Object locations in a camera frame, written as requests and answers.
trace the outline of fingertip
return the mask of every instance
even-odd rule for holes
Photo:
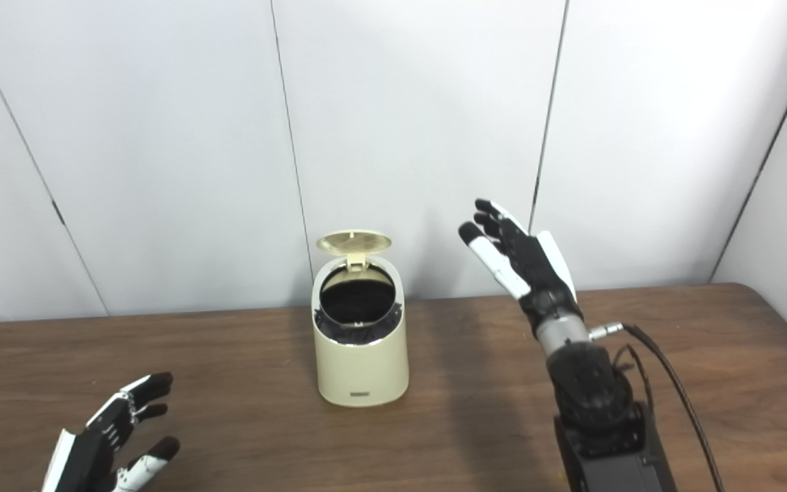
[[[463,222],[463,224],[457,228],[457,234],[460,234],[460,238],[467,245],[478,237],[484,236],[482,231],[479,230],[478,226],[473,222]]]
[[[494,206],[491,205],[491,201],[485,200],[484,198],[475,199],[475,208],[481,210],[482,212],[487,212],[488,214],[496,212]]]
[[[158,405],[150,405],[146,407],[140,414],[137,415],[138,421],[144,421],[148,418],[159,417],[161,415],[165,415],[166,412],[169,411],[169,405],[166,404],[158,404]]]
[[[172,373],[169,371],[165,371],[165,372],[155,372],[154,374],[151,374],[149,382],[172,384],[174,380],[175,377],[172,376]]]
[[[166,436],[157,442],[153,448],[148,450],[147,455],[160,460],[171,461],[172,458],[181,451],[181,441],[172,436]]]

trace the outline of open lid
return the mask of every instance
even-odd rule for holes
[[[340,230],[318,239],[316,246],[325,253],[347,256],[348,270],[366,268],[366,255],[390,248],[391,240],[384,234],[371,230]]]

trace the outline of trash can lid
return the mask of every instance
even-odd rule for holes
[[[389,237],[371,230],[340,230],[326,234],[316,243],[319,250],[337,256],[371,255],[391,246]]]

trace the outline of robotic wrist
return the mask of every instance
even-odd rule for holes
[[[549,320],[557,320],[568,314],[584,319],[579,305],[572,298],[572,293],[566,286],[555,289],[532,290],[529,294],[518,299],[521,311],[527,315],[534,337],[538,339],[538,328]]]

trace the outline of black and white robotic hand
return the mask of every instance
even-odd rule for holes
[[[466,222],[458,232],[497,283],[518,300],[546,355],[555,352],[566,336],[571,342],[587,340],[572,278],[552,234],[542,231],[530,236],[509,212],[489,200],[476,200],[475,208],[475,222]],[[484,234],[477,224],[484,228]],[[549,338],[552,333],[542,329],[543,321],[549,318],[571,320],[570,329],[563,331],[558,323],[556,333],[563,338]]]
[[[674,492],[652,405],[634,400],[626,366],[618,358],[611,361],[606,348],[594,343],[627,327],[609,323],[587,330],[552,234],[531,236],[494,202],[476,200],[475,208],[474,221],[458,232],[518,300],[546,354],[560,411],[555,435],[570,489]]]
[[[149,374],[127,384],[109,398],[78,435],[63,429],[44,476],[41,492],[135,492],[153,478],[172,457],[180,443],[165,437],[146,454],[111,470],[115,453],[132,435],[135,426],[169,410],[150,402],[169,394],[172,374]]]

